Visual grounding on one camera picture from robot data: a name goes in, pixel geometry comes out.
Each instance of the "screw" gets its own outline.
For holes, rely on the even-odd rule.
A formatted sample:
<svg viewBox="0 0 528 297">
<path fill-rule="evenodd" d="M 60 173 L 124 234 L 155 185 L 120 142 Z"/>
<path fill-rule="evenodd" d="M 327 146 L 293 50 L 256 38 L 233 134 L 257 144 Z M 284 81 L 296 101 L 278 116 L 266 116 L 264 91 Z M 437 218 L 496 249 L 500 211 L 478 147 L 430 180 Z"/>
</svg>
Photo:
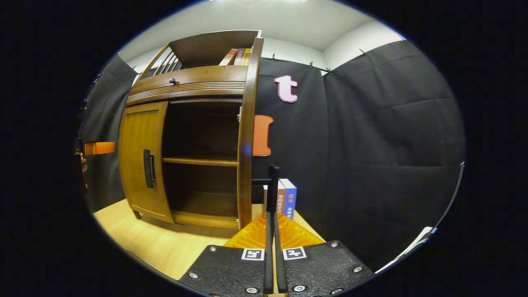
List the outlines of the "screw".
<svg viewBox="0 0 528 297">
<path fill-rule="evenodd" d="M 298 286 L 295 286 L 295 288 L 294 288 L 295 292 L 302 292 L 304 290 L 306 290 L 306 287 L 303 286 L 303 285 L 298 285 Z"/>
<path fill-rule="evenodd" d="M 257 290 L 256 287 L 249 287 L 246 289 L 246 292 L 250 293 L 250 294 L 255 294 L 257 293 L 259 290 Z"/>
</svg>

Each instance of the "black curtain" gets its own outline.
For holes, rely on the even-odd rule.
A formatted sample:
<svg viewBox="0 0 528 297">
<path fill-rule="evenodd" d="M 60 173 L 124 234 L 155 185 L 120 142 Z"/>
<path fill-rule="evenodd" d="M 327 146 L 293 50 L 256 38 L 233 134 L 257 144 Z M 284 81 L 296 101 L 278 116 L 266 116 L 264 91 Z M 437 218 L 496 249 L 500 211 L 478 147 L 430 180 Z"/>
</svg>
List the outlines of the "black curtain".
<svg viewBox="0 0 528 297">
<path fill-rule="evenodd" d="M 298 82 L 295 103 L 275 77 Z M 298 187 L 296 209 L 326 240 L 376 271 L 446 210 L 465 157 L 457 102 L 410 42 L 383 45 L 321 77 L 307 65 L 261 59 L 256 114 L 275 119 L 270 156 L 253 157 Z M 261 188 L 253 193 L 262 196 Z"/>
<path fill-rule="evenodd" d="M 83 176 L 88 184 L 86 199 L 91 212 L 125 199 L 117 159 L 119 123 L 136 75 L 137 73 L 116 55 L 105 66 L 87 98 L 79 137 L 86 143 L 115 142 L 114 153 L 86 157 L 88 170 Z"/>
</svg>

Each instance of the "black door handle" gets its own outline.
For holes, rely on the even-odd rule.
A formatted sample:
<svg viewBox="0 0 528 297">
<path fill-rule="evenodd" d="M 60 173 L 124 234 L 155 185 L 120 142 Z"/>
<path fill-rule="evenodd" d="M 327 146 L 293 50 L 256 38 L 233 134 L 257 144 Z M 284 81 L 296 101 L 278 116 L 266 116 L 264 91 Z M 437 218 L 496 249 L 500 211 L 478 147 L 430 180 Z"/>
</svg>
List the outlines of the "black door handle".
<svg viewBox="0 0 528 297">
<path fill-rule="evenodd" d="M 143 150 L 143 166 L 145 168 L 145 181 L 147 182 L 147 187 L 153 189 L 153 183 L 156 181 L 156 169 L 154 168 L 154 154 L 151 154 L 150 150 Z"/>
</svg>

